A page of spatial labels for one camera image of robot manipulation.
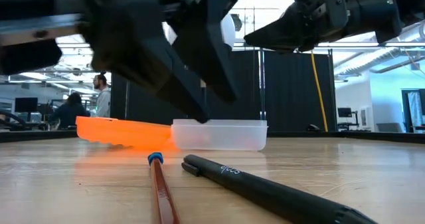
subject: wooden surface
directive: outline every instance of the wooden surface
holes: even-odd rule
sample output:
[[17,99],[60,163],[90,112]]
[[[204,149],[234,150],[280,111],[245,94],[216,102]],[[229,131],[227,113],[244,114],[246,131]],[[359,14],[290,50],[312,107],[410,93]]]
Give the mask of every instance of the wooden surface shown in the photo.
[[[425,146],[269,139],[263,152],[164,154],[182,223],[283,223],[180,166],[188,153],[354,207],[379,223],[425,223]],[[79,139],[0,144],[0,223],[150,223],[147,154]]]

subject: clear plastic container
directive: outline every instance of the clear plastic container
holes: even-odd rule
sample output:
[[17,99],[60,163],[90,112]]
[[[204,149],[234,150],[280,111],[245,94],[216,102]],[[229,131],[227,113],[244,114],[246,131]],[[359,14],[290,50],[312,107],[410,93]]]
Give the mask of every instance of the clear plastic container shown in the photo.
[[259,151],[266,146],[265,120],[174,120],[171,136],[182,150]]

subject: yellow cable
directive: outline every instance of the yellow cable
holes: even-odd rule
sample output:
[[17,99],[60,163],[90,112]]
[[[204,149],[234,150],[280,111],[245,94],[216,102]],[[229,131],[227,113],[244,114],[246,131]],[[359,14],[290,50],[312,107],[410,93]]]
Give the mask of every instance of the yellow cable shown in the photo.
[[314,54],[313,54],[313,50],[311,50],[311,64],[313,65],[313,73],[314,73],[314,79],[316,80],[317,93],[319,93],[319,100],[320,100],[320,107],[321,107],[321,115],[323,116],[323,124],[325,125],[325,132],[327,132],[327,122],[326,122],[325,107],[324,107],[324,105],[323,105],[323,99],[321,98],[321,91],[320,91],[319,78],[317,77],[317,72],[316,72],[316,62],[314,61]]

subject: orange plastic lid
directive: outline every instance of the orange plastic lid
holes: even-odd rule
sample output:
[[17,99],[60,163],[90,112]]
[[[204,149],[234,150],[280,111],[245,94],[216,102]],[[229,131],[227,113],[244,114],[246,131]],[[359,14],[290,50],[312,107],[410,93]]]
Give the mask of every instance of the orange plastic lid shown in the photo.
[[76,125],[78,137],[90,142],[121,144],[146,151],[177,149],[168,125],[81,116],[77,117]]

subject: black pen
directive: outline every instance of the black pen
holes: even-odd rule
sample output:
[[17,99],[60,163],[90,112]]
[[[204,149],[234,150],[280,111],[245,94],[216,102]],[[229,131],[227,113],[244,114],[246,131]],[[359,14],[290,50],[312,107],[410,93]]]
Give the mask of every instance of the black pen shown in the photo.
[[195,155],[181,166],[245,197],[292,223],[377,223],[359,211]]

